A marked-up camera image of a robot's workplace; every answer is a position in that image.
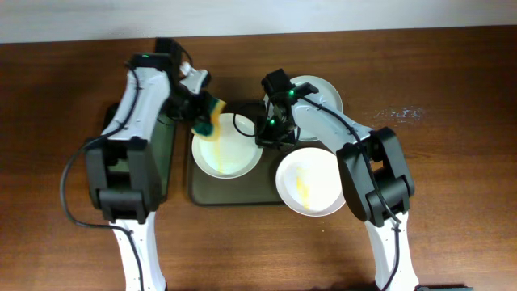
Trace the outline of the pink round plate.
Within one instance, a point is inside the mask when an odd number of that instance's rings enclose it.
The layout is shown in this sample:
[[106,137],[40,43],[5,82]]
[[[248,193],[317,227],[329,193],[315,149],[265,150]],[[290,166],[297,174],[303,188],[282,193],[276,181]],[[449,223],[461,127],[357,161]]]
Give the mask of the pink round plate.
[[345,204],[335,154],[306,147],[288,154],[275,173],[276,190],[293,211],[307,217],[324,217]]

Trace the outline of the grey round plate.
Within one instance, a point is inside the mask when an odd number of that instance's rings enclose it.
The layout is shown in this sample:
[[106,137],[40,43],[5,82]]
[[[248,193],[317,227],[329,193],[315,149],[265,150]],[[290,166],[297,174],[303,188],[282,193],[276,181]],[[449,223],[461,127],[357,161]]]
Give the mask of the grey round plate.
[[[302,75],[295,78],[291,78],[290,82],[296,86],[308,82],[314,85],[319,92],[316,94],[311,94],[306,96],[308,99],[311,99],[315,103],[320,103],[324,105],[326,108],[334,108],[340,112],[343,112],[343,102],[338,91],[323,78],[319,78],[311,75]],[[267,117],[273,116],[273,105],[270,105]],[[296,135],[300,133],[299,140],[300,141],[318,141],[316,136],[308,132],[306,130],[296,129]]]

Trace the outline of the white round plate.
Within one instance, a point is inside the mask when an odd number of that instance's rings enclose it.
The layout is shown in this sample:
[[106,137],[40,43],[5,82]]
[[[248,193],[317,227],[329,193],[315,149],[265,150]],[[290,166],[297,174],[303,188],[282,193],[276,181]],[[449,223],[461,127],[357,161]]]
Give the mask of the white round plate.
[[195,164],[207,175],[218,179],[236,179],[250,172],[262,157],[253,137],[245,137],[234,127],[252,134],[254,123],[245,116],[223,113],[219,116],[220,136],[215,141],[192,138],[191,154]]

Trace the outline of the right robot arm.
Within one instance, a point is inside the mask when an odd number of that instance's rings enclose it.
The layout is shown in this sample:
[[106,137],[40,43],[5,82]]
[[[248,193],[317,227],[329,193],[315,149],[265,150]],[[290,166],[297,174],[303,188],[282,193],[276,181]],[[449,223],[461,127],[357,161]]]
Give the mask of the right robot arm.
[[272,147],[292,143],[295,128],[312,132],[335,153],[344,199],[368,232],[379,290],[416,290],[407,235],[414,181],[395,132],[356,124],[342,112],[309,99],[309,82],[262,81],[268,97],[256,140]]

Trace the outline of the yellow green sponge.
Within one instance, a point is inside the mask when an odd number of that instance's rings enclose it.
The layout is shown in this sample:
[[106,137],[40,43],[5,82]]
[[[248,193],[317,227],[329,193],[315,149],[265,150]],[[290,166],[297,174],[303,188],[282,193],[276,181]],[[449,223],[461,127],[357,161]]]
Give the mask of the yellow green sponge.
[[195,118],[191,127],[191,132],[205,141],[217,140],[221,133],[219,119],[225,106],[225,101],[206,95],[200,107],[200,114]]

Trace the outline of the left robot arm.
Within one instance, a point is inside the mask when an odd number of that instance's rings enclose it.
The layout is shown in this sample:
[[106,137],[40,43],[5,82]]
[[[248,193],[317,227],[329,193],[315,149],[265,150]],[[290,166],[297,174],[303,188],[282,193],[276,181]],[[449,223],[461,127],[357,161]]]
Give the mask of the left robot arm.
[[90,199],[116,237],[127,290],[167,288],[155,218],[167,198],[174,124],[191,122],[202,137],[217,135],[215,117],[225,105],[206,91],[210,78],[181,56],[134,55],[120,103],[83,148]]

